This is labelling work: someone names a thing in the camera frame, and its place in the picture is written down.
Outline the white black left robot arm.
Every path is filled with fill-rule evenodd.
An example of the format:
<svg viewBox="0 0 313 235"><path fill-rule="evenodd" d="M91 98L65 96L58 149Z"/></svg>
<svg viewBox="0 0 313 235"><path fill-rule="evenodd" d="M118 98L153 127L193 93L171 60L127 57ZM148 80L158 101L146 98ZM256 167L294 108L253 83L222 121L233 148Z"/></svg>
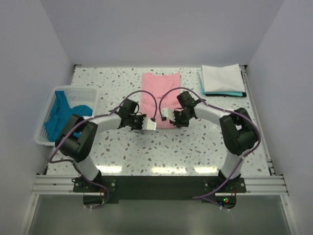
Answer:
<svg viewBox="0 0 313 235"><path fill-rule="evenodd" d="M73 114L55 141L55 151L49 159L53 161L54 155L60 151L69 157L75 170L80 174L78 184L83 181L84 187L90 192L105 189L104 180L100 170L93 163L90 152L95 136L109 130L130 127L132 130L146 130L150 119L146 114L136 114L138 104L126 99L122 105L109 114L94 117L83 117Z"/></svg>

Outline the pink t shirt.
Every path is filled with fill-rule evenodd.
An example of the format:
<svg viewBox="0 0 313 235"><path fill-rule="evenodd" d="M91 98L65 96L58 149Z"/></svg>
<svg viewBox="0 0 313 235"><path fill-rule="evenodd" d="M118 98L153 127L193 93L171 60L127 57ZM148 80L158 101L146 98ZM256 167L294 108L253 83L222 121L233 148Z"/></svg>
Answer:
<svg viewBox="0 0 313 235"><path fill-rule="evenodd" d="M162 108L176 109L181 105L177 100L180 90L176 89L162 98L163 95L173 88L180 87L180 73L172 75L154 75L150 72L142 75L142 89L150 92L157 101L157 104L162 102ZM155 113L155 102L147 93L141 94L140 112L152 118Z"/></svg>

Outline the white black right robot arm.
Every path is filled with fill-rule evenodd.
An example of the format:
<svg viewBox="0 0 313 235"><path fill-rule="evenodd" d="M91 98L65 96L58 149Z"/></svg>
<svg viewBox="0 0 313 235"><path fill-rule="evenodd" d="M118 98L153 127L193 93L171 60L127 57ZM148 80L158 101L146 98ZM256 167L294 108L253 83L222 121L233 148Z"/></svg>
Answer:
<svg viewBox="0 0 313 235"><path fill-rule="evenodd" d="M207 104L203 99L195 100L188 91L177 96L180 111L173 111L172 124L188 127L189 120L204 119L220 126L222 138L227 149L226 159L219 170L218 186L215 191L230 192L235 180L241 176L244 158L257 148L261 142L260 131L244 108L227 110Z"/></svg>

